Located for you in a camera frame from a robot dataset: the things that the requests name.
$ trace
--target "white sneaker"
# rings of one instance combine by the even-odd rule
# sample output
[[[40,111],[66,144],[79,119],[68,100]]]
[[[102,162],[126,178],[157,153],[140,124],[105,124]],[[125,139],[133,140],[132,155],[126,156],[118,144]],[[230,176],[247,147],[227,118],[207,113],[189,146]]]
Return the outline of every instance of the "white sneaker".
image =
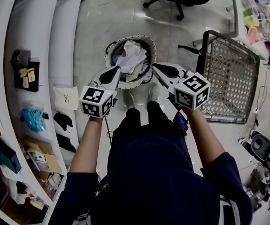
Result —
[[[135,107],[134,96],[127,90],[123,94],[123,103],[126,106],[127,110]]]
[[[148,94],[148,102],[159,102],[160,88],[156,83],[151,86]]]

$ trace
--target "desk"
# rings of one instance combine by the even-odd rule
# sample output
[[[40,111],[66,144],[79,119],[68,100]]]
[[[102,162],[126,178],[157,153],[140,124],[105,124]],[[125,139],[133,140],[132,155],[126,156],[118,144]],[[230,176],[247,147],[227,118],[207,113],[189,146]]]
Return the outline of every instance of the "desk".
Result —
[[[232,0],[233,6],[227,7],[227,10],[234,10],[234,18],[235,18],[235,31],[224,34],[233,40],[243,42],[250,50],[256,53],[261,60],[268,60],[270,56],[270,52],[266,49],[264,41],[257,42],[255,44],[251,44],[247,39],[247,30],[244,25],[244,6],[241,3],[241,0]],[[202,44],[202,39],[195,40],[193,42],[193,46],[198,46]]]

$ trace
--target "chair wheel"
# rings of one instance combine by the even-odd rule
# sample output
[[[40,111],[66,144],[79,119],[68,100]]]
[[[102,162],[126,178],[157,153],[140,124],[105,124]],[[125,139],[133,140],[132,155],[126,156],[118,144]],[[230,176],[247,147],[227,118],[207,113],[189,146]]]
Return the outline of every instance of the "chair wheel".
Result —
[[[148,8],[149,4],[147,2],[143,3],[143,7]]]
[[[183,16],[182,15],[177,15],[177,20],[179,20],[179,21],[181,21],[181,20],[183,20]]]

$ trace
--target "navy blue shirt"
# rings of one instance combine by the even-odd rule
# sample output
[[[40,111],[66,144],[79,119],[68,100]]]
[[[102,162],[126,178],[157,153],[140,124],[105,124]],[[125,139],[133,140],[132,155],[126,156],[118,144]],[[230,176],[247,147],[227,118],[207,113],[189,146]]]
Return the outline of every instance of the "navy blue shirt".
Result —
[[[219,196],[233,200],[241,225],[252,220],[237,165],[223,153],[193,171],[187,146],[176,134],[141,133],[115,144],[108,174],[68,173],[50,224],[217,225]]]

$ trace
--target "laundry basket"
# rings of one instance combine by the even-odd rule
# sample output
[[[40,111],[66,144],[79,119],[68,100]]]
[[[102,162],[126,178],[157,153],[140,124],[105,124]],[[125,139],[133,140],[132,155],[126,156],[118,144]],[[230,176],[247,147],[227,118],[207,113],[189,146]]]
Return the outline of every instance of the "laundry basket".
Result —
[[[118,88],[121,89],[132,89],[138,87],[143,83],[149,83],[153,75],[152,65],[156,63],[156,48],[154,41],[148,36],[138,35],[122,38],[108,45],[108,47],[106,48],[106,56],[105,56],[105,63],[107,68],[110,66],[115,66],[115,64],[112,61],[112,56],[115,53],[115,51],[121,46],[121,44],[125,43],[127,40],[133,40],[139,43],[142,46],[142,48],[144,48],[147,51],[146,56],[147,61],[149,63],[149,69],[145,74],[139,75],[136,79],[134,79],[131,82],[125,82],[122,81],[122,79],[120,79]]]

